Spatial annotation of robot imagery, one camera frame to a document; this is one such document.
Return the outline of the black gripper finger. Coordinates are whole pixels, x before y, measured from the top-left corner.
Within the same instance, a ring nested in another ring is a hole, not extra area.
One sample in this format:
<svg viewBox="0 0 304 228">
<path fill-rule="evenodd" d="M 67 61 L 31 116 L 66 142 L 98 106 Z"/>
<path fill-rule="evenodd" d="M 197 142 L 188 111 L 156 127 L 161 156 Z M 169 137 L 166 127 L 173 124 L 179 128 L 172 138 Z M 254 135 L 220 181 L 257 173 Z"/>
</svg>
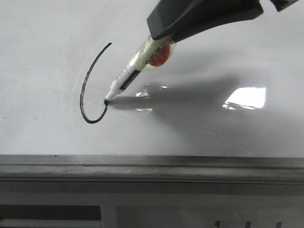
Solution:
<svg viewBox="0 0 304 228">
<path fill-rule="evenodd" d="M 184 40 L 208 29 L 263 14 L 258 0 L 161 0 L 147 18 L 154 40 Z"/>
</svg>

